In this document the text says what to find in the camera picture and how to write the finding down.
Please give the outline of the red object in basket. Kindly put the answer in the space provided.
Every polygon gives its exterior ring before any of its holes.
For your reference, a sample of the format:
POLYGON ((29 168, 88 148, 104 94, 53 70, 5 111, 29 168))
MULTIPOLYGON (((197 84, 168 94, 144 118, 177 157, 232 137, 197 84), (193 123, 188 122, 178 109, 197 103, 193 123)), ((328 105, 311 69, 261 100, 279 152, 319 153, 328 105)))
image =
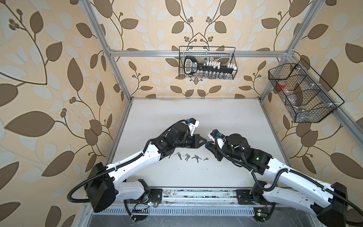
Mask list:
POLYGON ((286 82, 284 80, 280 80, 276 84, 276 90, 281 91, 286 88, 286 82))

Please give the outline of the black tool set in basket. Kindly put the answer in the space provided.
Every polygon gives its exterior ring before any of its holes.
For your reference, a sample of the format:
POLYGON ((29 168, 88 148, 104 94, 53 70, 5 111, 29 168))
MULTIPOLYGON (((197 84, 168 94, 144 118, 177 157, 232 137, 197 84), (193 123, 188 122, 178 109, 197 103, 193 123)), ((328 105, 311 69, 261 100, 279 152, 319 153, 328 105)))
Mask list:
POLYGON ((208 58, 199 63, 193 56, 185 57, 181 68, 186 75, 196 74, 200 77, 233 77, 238 71, 234 63, 228 63, 225 66, 219 61, 210 61, 208 58))

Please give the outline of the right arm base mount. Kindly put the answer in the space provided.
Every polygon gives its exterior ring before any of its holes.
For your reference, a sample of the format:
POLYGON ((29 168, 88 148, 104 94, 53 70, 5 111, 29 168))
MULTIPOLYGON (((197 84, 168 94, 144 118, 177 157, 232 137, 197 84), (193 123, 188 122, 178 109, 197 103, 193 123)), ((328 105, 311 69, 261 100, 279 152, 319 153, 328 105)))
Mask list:
POLYGON ((277 205, 275 202, 268 202, 260 189, 238 189, 236 197, 239 205, 257 205, 253 208, 253 218, 259 223, 269 221, 277 205))

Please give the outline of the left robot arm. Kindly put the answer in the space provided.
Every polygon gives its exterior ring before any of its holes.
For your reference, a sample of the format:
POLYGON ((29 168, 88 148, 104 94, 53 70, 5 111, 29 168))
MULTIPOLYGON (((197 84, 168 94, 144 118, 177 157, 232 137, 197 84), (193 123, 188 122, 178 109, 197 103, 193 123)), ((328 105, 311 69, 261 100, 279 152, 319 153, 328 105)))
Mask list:
POLYGON ((199 122, 194 119, 180 120, 168 127, 158 137, 149 139, 143 150, 124 160, 93 166, 87 180, 79 183, 67 194, 72 203, 89 202, 94 212, 104 211, 116 201, 145 200, 150 189, 143 179, 127 182, 127 178, 141 169, 168 158, 176 148, 197 149, 207 140, 195 129, 199 122))

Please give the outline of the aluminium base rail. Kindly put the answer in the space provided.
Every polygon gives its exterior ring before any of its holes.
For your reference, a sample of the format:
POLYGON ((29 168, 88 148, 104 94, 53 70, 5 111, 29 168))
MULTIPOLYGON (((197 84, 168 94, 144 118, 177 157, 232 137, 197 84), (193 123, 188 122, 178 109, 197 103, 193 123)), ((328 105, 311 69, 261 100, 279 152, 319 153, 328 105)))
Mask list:
POLYGON ((308 214, 314 202, 301 193, 275 188, 264 193, 261 201, 254 201, 250 189, 212 188, 151 188, 146 202, 116 201, 98 211, 98 214, 133 214, 145 216, 236 216, 264 218, 279 208, 299 210, 308 214))

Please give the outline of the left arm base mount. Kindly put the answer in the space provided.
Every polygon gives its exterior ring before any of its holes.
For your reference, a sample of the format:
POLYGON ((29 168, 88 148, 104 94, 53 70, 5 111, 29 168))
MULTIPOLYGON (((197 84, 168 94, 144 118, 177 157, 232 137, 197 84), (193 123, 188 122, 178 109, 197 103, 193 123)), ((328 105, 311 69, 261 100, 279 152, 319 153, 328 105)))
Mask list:
POLYGON ((142 194, 139 199, 124 200, 124 207, 132 221, 144 220, 151 212, 151 208, 157 208, 162 202, 163 190, 150 189, 142 194))

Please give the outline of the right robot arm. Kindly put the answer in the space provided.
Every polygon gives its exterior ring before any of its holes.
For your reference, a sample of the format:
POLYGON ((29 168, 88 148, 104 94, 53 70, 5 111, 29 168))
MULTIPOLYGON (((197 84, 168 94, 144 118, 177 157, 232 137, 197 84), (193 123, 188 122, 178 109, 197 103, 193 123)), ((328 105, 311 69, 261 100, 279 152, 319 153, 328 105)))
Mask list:
POLYGON ((225 136, 218 130, 208 134, 205 147, 216 159, 227 159, 245 168, 254 179, 254 187, 263 200, 279 203, 311 214, 326 227, 361 227, 362 222, 347 220, 348 208, 363 211, 347 198, 347 188, 340 183, 324 183, 309 177, 272 155, 251 148, 246 138, 234 133, 225 136))

